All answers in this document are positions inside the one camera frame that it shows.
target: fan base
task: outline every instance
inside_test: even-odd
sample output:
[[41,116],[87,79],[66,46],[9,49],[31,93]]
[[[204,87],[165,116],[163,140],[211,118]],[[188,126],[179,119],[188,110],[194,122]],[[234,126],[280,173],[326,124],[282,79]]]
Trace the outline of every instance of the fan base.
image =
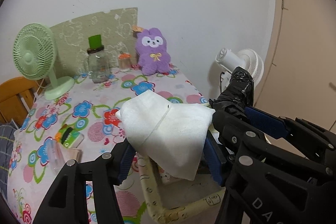
[[64,93],[68,92],[73,85],[75,80],[70,76],[64,76],[57,79],[58,86],[53,87],[51,84],[45,89],[44,97],[46,100],[54,100],[61,97]]

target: fan stand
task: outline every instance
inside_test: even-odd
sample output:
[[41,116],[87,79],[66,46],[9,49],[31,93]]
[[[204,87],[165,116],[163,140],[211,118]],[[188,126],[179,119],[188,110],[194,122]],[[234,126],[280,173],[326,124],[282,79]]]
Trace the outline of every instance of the fan stand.
[[44,92],[44,97],[48,101],[61,97],[75,84],[75,80],[70,76],[63,76],[57,79],[54,70],[52,70],[48,76],[50,79],[50,84],[47,86]]

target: white fabric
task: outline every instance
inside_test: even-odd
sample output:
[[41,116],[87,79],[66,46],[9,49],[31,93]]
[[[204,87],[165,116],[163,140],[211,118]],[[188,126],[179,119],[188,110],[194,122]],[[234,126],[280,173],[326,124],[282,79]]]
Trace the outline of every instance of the white fabric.
[[170,175],[194,180],[214,109],[173,104],[147,90],[125,102],[116,113],[127,140]]

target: stuffed animal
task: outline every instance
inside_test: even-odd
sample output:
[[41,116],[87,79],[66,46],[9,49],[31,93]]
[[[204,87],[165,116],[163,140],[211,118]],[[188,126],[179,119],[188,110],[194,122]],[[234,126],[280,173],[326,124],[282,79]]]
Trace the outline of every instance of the stuffed animal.
[[155,72],[169,73],[170,55],[167,53],[167,42],[157,28],[143,30],[138,33],[135,49],[139,54],[139,66],[143,75]]

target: plush toy eye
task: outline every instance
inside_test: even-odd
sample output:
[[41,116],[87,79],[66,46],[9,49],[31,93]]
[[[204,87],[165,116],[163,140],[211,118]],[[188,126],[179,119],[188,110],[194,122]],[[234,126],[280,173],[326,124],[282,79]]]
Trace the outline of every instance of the plush toy eye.
[[162,38],[162,37],[155,37],[154,40],[155,40],[159,45],[163,45],[163,38]]
[[142,39],[141,39],[141,43],[142,43],[142,45],[144,45],[144,46],[148,46],[150,43],[151,43],[151,38],[150,37],[143,37]]

